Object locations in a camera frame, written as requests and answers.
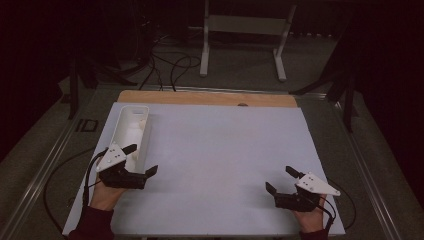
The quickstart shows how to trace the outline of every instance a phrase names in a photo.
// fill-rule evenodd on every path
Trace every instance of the white metal stand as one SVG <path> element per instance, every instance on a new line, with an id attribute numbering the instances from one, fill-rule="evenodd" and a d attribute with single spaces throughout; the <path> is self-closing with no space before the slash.
<path id="1" fill-rule="evenodd" d="M 208 41 L 209 31 L 220 31 L 281 36 L 280 45 L 278 48 L 274 49 L 273 55 L 275 59 L 278 80 L 282 82 L 286 81 L 287 78 L 284 71 L 283 61 L 281 60 L 281 53 L 283 52 L 284 45 L 287 41 L 287 36 L 290 31 L 290 26 L 295 11 L 296 5 L 292 5 L 286 19 L 209 15 L 209 0 L 205 0 L 205 18 L 203 28 L 204 38 L 200 65 L 200 76 L 206 77 L 208 75 L 210 51 Z"/>

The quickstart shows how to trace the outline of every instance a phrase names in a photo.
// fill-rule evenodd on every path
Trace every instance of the sleeve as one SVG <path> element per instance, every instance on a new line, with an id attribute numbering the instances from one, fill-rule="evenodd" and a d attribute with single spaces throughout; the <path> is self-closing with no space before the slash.
<path id="1" fill-rule="evenodd" d="M 112 240 L 115 237 L 110 227 L 112 216 L 113 210 L 87 207 L 80 224 L 69 233 L 69 240 Z"/>
<path id="2" fill-rule="evenodd" d="M 299 235 L 302 240 L 327 240 L 328 239 L 328 231 L 325 229 L 316 231 L 316 232 L 311 232 L 311 233 L 299 232 Z"/>

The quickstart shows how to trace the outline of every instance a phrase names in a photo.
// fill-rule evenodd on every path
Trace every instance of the white container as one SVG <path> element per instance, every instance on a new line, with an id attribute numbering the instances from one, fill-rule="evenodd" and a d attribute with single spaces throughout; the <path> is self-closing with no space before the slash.
<path id="1" fill-rule="evenodd" d="M 121 148 L 137 144 L 137 150 L 127 156 L 125 169 L 129 172 L 144 173 L 150 135 L 148 116 L 147 106 L 127 105 L 121 108 L 110 143 L 116 143 Z"/>

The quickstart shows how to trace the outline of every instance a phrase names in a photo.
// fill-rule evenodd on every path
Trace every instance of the white paper sheet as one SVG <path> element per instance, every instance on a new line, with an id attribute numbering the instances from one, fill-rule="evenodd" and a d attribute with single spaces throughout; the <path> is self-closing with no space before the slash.
<path id="1" fill-rule="evenodd" d="M 113 105 L 96 153 L 109 144 L 119 111 L 125 105 L 128 104 Z M 298 233 L 292 213 L 275 208 L 265 182 L 279 192 L 294 193 L 296 179 L 285 172 L 287 165 L 325 179 L 301 109 L 140 105 L 149 107 L 152 124 L 145 169 L 154 165 L 159 165 L 159 169 L 144 190 L 128 191 L 121 198 L 112 222 L 115 234 Z M 69 215 L 65 234 L 78 222 L 81 192 Z M 332 197 L 328 200 L 336 207 Z M 340 218 L 330 234 L 344 234 Z"/>

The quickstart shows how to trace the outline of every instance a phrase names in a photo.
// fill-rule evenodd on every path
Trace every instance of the dark background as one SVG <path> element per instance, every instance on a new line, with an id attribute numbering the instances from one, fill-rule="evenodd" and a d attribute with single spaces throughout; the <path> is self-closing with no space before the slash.
<path id="1" fill-rule="evenodd" d="M 121 6 L 129 3 L 116 2 Z M 146 13 L 151 14 L 152 21 L 162 30 L 184 39 L 188 34 L 187 26 L 202 26 L 203 1 L 170 2 L 155 1 L 151 12 Z M 237 7 L 228 1 L 212 2 L 211 9 L 219 14 L 269 17 L 279 14 L 278 11 L 256 11 L 255 1 L 234 1 Z M 1 2 L 0 104 L 3 114 L 0 159 L 61 97 L 57 83 L 69 75 L 71 40 L 81 36 L 77 32 L 84 33 L 79 30 L 86 25 L 80 21 L 101 16 L 99 12 L 96 13 L 96 4 L 88 7 L 84 1 L 59 0 Z M 125 52 L 115 49 L 116 37 L 124 36 L 125 29 L 118 34 L 119 26 L 108 25 L 107 18 L 121 18 L 125 23 L 125 16 L 129 14 L 125 7 L 116 9 L 116 15 L 107 14 L 103 21 L 101 18 L 92 21 L 94 24 L 90 27 L 99 33 L 87 35 L 90 37 L 86 38 L 89 42 L 98 42 L 95 36 L 104 34 L 105 42 L 99 46 L 109 51 L 107 55 L 112 57 L 125 56 Z M 359 62 L 353 72 L 356 90 L 363 94 L 399 166 L 424 206 L 424 189 L 420 187 L 424 182 L 421 174 L 424 153 L 421 145 L 424 143 L 421 98 L 424 90 L 421 60 L 424 54 L 421 39 L 424 35 L 423 6 L 405 2 L 384 2 L 366 7 L 337 2 L 301 3 L 292 31 L 297 37 L 319 33 L 337 39 L 346 29 L 354 10 L 358 9 L 360 11 L 356 12 L 347 32 L 340 39 L 340 54 L 335 54 L 333 58 L 336 62 L 340 59 L 349 62 L 351 56 L 359 53 Z"/>

